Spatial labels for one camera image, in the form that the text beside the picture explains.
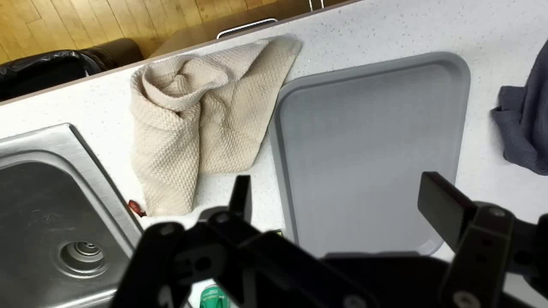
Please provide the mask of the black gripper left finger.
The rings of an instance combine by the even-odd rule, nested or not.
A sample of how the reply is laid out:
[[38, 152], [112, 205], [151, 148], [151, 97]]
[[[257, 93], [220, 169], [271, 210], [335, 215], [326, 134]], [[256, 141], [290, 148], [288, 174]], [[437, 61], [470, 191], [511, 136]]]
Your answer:
[[148, 227], [112, 308], [184, 308], [192, 285], [215, 280], [239, 308], [377, 308], [376, 295], [275, 230], [247, 220], [252, 179], [235, 181], [230, 203], [187, 229]]

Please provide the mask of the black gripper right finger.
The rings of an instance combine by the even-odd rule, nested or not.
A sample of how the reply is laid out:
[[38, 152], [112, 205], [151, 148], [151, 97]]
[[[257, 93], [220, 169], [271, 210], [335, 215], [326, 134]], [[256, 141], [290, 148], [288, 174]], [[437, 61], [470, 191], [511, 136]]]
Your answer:
[[548, 297], [547, 213], [521, 220], [501, 205], [472, 199], [437, 170], [422, 174], [418, 208], [454, 251], [439, 290], [444, 308], [531, 308], [504, 290], [509, 273]]

